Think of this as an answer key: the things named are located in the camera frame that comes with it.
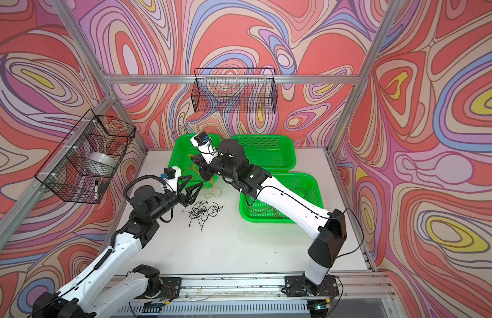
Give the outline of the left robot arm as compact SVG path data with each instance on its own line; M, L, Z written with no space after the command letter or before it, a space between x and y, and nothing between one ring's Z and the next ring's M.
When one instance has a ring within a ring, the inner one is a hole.
M111 317L126 303L142 296L158 298L163 283L159 271L147 265L133 269L122 282L104 288L130 259L147 246L165 223L163 215L177 205L195 202L202 183L189 186L191 176L179 176L167 168L160 176L145 175L133 180L124 191L133 208L127 222L112 235L107 247L76 278L55 293L41 294L33 304L32 317Z

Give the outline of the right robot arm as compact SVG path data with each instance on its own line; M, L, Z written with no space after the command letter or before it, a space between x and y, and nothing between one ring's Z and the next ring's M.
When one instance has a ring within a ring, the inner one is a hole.
M288 284L283 292L289 297L319 295L324 279L347 239L344 213L311 204L266 169L251 164L238 140L223 140L215 147L211 138L201 132L190 141L198 150L192 161L203 180L222 177L244 196L279 210L312 238L308 266L298 278L300 284Z

